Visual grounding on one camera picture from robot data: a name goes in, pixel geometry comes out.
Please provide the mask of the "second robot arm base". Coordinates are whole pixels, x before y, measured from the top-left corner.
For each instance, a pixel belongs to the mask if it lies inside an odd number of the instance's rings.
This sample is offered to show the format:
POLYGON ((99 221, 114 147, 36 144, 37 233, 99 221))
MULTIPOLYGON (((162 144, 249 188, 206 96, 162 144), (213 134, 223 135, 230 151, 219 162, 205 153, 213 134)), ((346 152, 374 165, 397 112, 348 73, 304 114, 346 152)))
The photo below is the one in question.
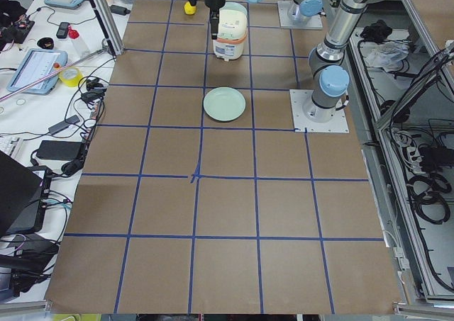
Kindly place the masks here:
POLYGON ((281 28, 300 30, 321 30, 322 0, 278 1, 279 24, 281 28))

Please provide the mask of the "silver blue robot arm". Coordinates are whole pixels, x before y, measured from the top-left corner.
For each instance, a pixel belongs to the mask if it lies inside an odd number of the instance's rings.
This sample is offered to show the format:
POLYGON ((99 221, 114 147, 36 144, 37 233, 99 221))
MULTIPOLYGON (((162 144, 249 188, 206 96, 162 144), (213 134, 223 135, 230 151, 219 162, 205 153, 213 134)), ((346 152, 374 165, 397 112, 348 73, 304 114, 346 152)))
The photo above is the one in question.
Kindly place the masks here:
MULTIPOLYGON (((258 3, 262 0, 246 1, 258 3)), ((317 123, 332 119, 336 104, 350 83, 348 73, 341 67, 345 46, 367 5, 380 1, 383 0, 340 0, 339 9, 323 42, 309 55, 316 87, 302 105, 308 119, 317 123)))

